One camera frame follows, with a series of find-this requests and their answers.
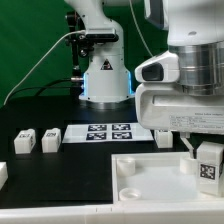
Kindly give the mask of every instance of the small white cube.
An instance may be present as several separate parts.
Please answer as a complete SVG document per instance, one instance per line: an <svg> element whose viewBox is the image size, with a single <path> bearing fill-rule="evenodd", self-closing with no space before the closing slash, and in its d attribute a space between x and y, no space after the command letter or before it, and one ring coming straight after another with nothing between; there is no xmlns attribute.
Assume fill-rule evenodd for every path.
<svg viewBox="0 0 224 224"><path fill-rule="evenodd" d="M8 179L7 166L5 162L0 163L0 190Z"/></svg>
<svg viewBox="0 0 224 224"><path fill-rule="evenodd" d="M203 142L197 150L198 190L221 196L223 185L223 149L224 145Z"/></svg>
<svg viewBox="0 0 224 224"><path fill-rule="evenodd" d="M61 130L54 128L47 130L42 138L43 153L57 152L61 144Z"/></svg>
<svg viewBox="0 0 224 224"><path fill-rule="evenodd" d="M155 130L155 140L158 148L173 148L173 134L171 131Z"/></svg>
<svg viewBox="0 0 224 224"><path fill-rule="evenodd" d="M28 154L36 144L36 134L33 129L23 130L14 140L16 154Z"/></svg>

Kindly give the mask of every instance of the white cable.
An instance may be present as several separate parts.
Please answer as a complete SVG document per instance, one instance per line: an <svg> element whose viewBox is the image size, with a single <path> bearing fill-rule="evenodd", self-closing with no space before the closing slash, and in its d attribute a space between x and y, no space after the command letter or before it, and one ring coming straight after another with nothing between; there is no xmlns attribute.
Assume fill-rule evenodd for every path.
<svg viewBox="0 0 224 224"><path fill-rule="evenodd" d="M137 22L137 20L136 20L135 13L134 13L134 10L133 10L132 1L129 0L129 2L130 2L130 8L131 8L132 17L133 17L133 20L134 20L134 22L135 22L135 26L136 26L136 29L137 29L137 31L138 31L138 33L139 33L139 36L141 37L142 43L144 44L145 49L148 51L149 55L150 55L151 57L153 57L153 54L152 54L152 52L149 50L149 48L148 48L148 46L147 46L147 44L146 44L146 42L145 42L145 39L144 39L144 37L143 37L143 35L142 35L142 32L141 32L141 30L140 30L140 28L139 28L139 25L138 25L138 22Z"/></svg>
<svg viewBox="0 0 224 224"><path fill-rule="evenodd" d="M61 37L54 45L53 47L50 48L50 50L37 62L36 65L34 65L34 67L27 73L27 75L9 92L9 94L6 96L5 101L4 101L4 105L6 105L9 97L11 96L11 94L31 75L31 73L40 65L40 63L51 53L52 50L54 50L54 48L67 36L70 36L72 34L85 34L85 30L80 30L80 31L75 31L75 32L71 32L71 33L67 33L65 34L63 37Z"/></svg>
<svg viewBox="0 0 224 224"><path fill-rule="evenodd" d="M191 145L191 143L186 138L180 138L180 139L186 145L186 147L189 149L191 159L194 159L194 148Z"/></svg>

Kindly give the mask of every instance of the black table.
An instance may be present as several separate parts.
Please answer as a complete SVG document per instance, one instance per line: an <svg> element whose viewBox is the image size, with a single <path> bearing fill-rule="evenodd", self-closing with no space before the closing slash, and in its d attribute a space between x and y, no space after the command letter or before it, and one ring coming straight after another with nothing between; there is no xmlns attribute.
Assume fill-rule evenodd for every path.
<svg viewBox="0 0 224 224"><path fill-rule="evenodd" d="M173 149L158 149L154 141L110 142L62 144L58 153L42 153L47 129L60 128L63 137L68 124L126 122L136 122L134 105L100 111L82 107L70 96L10 101L0 109L0 161L7 162L9 174L0 192L0 209L112 203L112 154L186 151L175 134ZM13 141L29 128L36 130L37 144L31 154L16 155Z"/></svg>

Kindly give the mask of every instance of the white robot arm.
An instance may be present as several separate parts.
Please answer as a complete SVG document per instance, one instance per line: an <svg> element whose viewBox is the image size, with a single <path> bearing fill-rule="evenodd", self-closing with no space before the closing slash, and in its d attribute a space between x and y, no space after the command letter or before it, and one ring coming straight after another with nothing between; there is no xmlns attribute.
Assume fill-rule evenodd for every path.
<svg viewBox="0 0 224 224"><path fill-rule="evenodd" d="M123 29L107 18L103 6L128 5L129 0L65 0L83 20L85 38L94 42L89 55L89 68L84 74L81 103L98 108L113 109L134 97L130 72L124 65Z"/></svg>
<svg viewBox="0 0 224 224"><path fill-rule="evenodd" d="M169 50L135 70L139 122L224 134L224 1L145 0L145 7L150 21L169 29Z"/></svg>

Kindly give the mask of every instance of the black cable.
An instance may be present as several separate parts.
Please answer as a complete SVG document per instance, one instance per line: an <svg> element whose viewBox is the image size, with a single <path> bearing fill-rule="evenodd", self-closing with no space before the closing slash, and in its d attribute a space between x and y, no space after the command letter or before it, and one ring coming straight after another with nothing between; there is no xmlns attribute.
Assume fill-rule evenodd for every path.
<svg viewBox="0 0 224 224"><path fill-rule="evenodd" d="M30 88L19 89L19 90L13 92L13 93L10 95L10 97L9 97L8 100L6 101L6 104L8 103L8 101L9 101L15 94L17 94L17 93L19 93L19 92L23 92L23 91L26 91L26 90L33 90L33 89L42 89L42 88L43 88L43 86L41 86L41 87L30 87ZM75 88L75 87L72 87L72 86L65 86L65 87L62 87L62 86L60 86L60 87L47 86L47 87L44 87L44 88L45 88L45 89L70 89L70 88Z"/></svg>
<svg viewBox="0 0 224 224"><path fill-rule="evenodd" d="M68 82L68 81L71 81L71 79L58 79L58 80L55 80L53 82L50 82L48 83L47 85L43 86L36 94L35 96L39 96L43 91L45 91L48 87L50 86L53 86L53 85L56 85L58 83L62 83L62 82Z"/></svg>

